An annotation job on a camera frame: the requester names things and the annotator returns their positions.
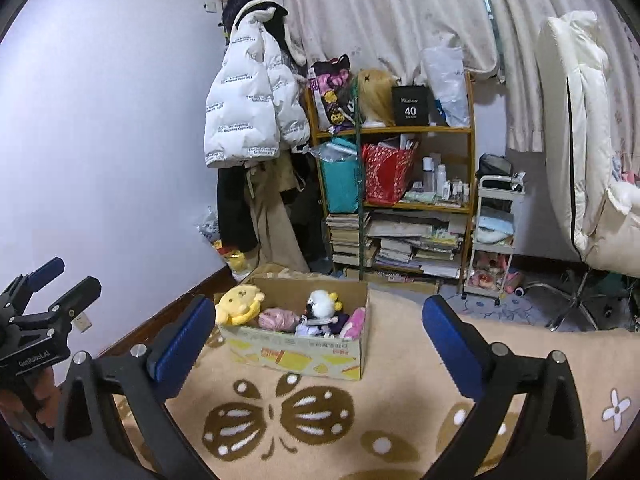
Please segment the teal shopping bag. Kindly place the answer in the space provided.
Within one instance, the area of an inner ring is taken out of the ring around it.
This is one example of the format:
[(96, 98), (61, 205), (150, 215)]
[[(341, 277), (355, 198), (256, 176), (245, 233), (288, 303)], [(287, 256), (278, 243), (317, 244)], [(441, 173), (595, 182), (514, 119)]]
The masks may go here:
[(319, 158), (331, 214), (353, 214), (358, 209), (356, 144), (343, 138), (324, 142)]

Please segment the white purple plush doll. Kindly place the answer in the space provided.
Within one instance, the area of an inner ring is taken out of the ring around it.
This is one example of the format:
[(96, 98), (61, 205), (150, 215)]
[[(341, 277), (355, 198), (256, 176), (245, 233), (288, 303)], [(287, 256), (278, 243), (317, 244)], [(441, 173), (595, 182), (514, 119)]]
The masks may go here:
[(344, 311), (336, 292), (316, 289), (310, 293), (304, 314), (295, 327), (295, 335), (299, 337), (338, 336), (349, 315)]

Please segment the open cardboard box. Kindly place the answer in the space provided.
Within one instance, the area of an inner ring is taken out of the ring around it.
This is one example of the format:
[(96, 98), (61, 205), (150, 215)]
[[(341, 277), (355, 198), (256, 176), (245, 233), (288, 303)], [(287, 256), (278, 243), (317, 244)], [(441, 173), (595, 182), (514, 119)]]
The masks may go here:
[[(303, 314), (310, 294), (320, 289), (337, 294), (347, 314), (359, 308), (370, 309), (368, 285), (363, 282), (305, 274), (299, 278), (253, 276), (250, 284), (265, 294), (264, 309), (281, 308)], [(361, 319), (363, 326), (357, 330), (355, 339), (287, 334), (251, 325), (223, 325), (219, 330), (231, 351), (247, 364), (358, 382), (366, 362), (370, 313)]]

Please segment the red patterned gift bag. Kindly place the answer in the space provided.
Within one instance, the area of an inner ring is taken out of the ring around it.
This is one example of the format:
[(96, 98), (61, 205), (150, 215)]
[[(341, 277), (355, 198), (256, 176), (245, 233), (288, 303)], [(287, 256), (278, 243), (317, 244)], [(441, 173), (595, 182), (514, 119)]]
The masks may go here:
[(364, 197), (373, 205), (392, 206), (408, 188), (414, 148), (389, 148), (382, 144), (364, 144)]

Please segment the blonde wig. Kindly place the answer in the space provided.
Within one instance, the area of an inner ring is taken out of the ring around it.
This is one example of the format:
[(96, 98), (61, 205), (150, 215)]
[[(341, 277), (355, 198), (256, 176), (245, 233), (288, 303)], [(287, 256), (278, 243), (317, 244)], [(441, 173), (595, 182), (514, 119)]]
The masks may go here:
[(367, 127), (391, 127), (395, 125), (393, 88), (397, 78), (386, 70), (366, 68), (358, 72), (360, 114)]

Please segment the white puffer jacket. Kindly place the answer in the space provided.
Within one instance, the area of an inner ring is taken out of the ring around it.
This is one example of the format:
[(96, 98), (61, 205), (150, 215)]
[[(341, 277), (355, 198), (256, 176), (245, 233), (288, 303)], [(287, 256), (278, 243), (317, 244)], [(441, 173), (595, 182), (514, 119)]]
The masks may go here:
[(206, 166), (243, 166), (297, 151), (310, 138), (300, 102), (306, 56), (293, 40), (288, 10), (273, 0), (249, 1), (235, 14), (228, 39), (206, 98)]

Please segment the yellow red bag on floor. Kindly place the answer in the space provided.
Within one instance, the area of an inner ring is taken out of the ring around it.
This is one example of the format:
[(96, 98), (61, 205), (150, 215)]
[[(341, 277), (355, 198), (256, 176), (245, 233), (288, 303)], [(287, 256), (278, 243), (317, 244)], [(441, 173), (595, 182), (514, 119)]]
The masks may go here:
[(250, 266), (238, 248), (224, 246), (221, 240), (214, 240), (213, 246), (237, 280), (247, 277), (250, 273)]

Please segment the yellow dog plush toy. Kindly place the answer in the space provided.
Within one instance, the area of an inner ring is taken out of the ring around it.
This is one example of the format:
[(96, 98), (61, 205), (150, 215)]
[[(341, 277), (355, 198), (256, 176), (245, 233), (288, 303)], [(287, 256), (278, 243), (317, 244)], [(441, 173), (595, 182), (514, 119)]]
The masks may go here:
[(216, 324), (240, 326), (257, 318), (265, 294), (255, 285), (238, 285), (229, 289), (215, 304)]

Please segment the pink striped soft pouch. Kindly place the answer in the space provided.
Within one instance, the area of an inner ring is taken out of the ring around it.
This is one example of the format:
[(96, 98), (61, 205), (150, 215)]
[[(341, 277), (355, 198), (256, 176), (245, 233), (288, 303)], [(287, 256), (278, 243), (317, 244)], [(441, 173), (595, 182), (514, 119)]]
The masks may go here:
[(294, 333), (300, 317), (291, 310), (269, 308), (258, 314), (258, 327), (270, 332)]

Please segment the beige trench coat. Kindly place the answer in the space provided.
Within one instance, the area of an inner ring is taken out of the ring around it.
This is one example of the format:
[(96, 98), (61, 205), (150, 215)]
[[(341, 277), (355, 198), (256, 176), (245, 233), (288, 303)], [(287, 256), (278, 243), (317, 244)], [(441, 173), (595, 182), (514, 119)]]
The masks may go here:
[(302, 189), (295, 177), (290, 152), (250, 167), (246, 182), (245, 197), (257, 237), (257, 247), (250, 251), (255, 266), (277, 263), (293, 271), (308, 272), (282, 198), (285, 192), (297, 194)]

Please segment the stack of books left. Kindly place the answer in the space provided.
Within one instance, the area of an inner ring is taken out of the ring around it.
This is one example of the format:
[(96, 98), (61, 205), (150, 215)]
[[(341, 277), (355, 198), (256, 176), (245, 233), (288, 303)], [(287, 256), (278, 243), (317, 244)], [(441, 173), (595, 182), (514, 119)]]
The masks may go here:
[(378, 251), (374, 239), (368, 237), (370, 214), (329, 214), (326, 227), (329, 232), (332, 260), (339, 266), (372, 266)]

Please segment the black pink printed bag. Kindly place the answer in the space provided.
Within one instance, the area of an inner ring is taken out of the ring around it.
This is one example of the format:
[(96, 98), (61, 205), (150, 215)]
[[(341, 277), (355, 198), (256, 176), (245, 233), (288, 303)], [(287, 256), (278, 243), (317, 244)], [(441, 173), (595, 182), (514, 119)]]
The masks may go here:
[(354, 128), (352, 71), (347, 54), (312, 64), (308, 70), (308, 87), (321, 131), (337, 134)]

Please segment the black box number 40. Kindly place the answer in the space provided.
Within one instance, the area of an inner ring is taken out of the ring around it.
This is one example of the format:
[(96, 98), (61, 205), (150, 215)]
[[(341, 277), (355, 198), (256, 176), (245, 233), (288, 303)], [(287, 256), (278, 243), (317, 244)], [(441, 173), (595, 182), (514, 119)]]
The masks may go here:
[(425, 86), (395, 86), (392, 88), (394, 121), (396, 126), (427, 126), (428, 91)]

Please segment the white rolling cart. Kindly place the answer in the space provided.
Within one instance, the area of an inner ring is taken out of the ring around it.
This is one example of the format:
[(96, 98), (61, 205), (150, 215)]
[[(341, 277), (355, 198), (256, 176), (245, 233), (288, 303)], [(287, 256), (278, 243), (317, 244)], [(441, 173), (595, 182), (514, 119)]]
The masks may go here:
[(489, 298), (498, 306), (516, 289), (511, 271), (516, 225), (514, 206), (525, 195), (524, 174), (488, 174), (477, 181), (470, 246), (462, 274), (462, 298)]

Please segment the white cosmetic bottles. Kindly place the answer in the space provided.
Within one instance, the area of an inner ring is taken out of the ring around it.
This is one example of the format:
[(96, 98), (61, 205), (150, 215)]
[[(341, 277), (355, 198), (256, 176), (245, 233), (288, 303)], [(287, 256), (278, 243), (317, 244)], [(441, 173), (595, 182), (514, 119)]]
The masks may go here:
[(422, 158), (421, 190), (432, 200), (450, 203), (466, 203), (470, 187), (460, 179), (450, 179), (447, 167), (437, 157)]

